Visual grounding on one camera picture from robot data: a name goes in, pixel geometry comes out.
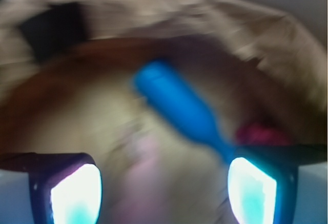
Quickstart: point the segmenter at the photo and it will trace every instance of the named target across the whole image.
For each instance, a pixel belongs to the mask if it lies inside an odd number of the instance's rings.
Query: cyan light
[[[51,189],[54,224],[96,223],[101,204],[101,176],[85,164]]]
[[[273,223],[277,181],[243,157],[234,159],[228,172],[228,193],[239,223]]]

